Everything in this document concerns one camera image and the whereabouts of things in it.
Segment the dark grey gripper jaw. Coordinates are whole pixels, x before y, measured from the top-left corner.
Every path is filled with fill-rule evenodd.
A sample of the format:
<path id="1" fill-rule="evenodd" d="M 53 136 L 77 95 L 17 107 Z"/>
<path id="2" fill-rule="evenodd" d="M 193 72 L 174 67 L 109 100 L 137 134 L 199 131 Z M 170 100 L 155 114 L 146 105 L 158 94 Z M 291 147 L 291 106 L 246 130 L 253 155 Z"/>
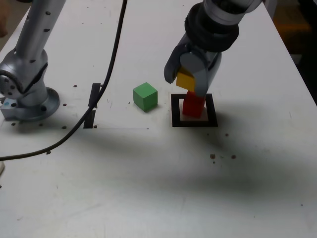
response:
<path id="1" fill-rule="evenodd" d="M 172 84 L 177 77 L 178 71 L 181 68 L 180 57 L 190 50 L 189 41 L 181 40 L 172 51 L 165 67 L 164 78 L 167 83 Z"/>

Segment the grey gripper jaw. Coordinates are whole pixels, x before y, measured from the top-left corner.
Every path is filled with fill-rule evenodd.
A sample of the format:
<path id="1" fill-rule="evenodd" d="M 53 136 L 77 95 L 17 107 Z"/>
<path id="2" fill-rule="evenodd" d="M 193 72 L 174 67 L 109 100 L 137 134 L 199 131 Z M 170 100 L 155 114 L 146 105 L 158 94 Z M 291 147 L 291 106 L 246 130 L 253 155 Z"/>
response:
<path id="1" fill-rule="evenodd" d="M 183 68 L 189 71 L 195 79 L 195 93 L 204 97 L 211 86 L 219 69 L 222 53 L 199 52 L 184 53 L 180 57 Z"/>

